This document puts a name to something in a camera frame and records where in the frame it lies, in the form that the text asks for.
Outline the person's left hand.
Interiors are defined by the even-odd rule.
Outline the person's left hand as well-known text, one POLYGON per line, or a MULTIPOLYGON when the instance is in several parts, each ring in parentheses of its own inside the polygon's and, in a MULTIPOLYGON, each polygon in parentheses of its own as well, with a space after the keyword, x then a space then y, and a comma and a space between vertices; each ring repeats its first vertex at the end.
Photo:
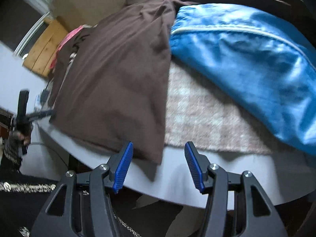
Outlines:
POLYGON ((28 131, 25 135, 23 135, 20 131, 14 130, 10 132, 10 142, 20 146, 29 146, 31 143, 31 133, 32 131, 28 131))

